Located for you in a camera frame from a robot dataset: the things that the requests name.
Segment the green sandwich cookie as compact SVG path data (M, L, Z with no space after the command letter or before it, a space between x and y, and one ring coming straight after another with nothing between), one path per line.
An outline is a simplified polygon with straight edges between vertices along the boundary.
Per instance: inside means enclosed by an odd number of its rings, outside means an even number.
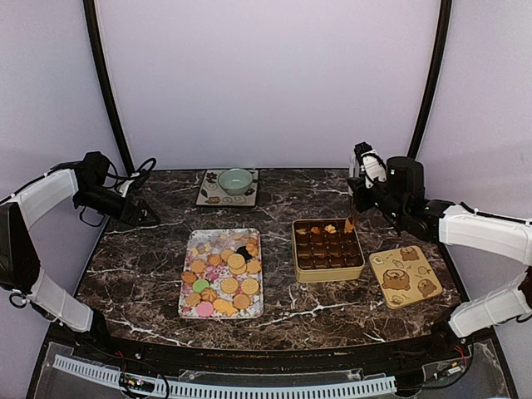
M198 279L193 283L192 289L195 293L201 293L210 287L210 282L207 279Z

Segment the pink round sandwich cookie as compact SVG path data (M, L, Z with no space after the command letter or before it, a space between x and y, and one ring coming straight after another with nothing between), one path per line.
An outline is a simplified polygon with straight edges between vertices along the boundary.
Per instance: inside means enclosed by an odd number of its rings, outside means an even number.
M196 312L201 318L209 318L214 312L214 306L211 302L203 301L196 306Z

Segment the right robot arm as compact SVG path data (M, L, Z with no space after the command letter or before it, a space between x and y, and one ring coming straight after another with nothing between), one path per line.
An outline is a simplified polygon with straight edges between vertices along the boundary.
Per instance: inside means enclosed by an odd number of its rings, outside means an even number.
M383 160L367 143L355 147L347 183L357 212L378 209L398 233L498 254L527 268L512 282L448 313L441 329L425 340L424 353L431 360L444 359L455 349L457 337L531 319L530 220L482 212L463 202L427 199L422 163L406 156Z

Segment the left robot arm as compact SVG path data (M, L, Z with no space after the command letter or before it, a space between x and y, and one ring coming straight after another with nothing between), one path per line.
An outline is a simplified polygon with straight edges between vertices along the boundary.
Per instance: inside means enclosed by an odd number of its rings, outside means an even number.
M121 176L105 155L92 151L83 160L55 165L1 201L1 286L10 293L12 305L31 305L52 322L88 334L84 347L99 362L111 362L117 355L104 316L45 272L30 229L66 200L80 211L92 209L130 227L159 225L160 217L145 200L131 198L155 165L149 158L132 175Z

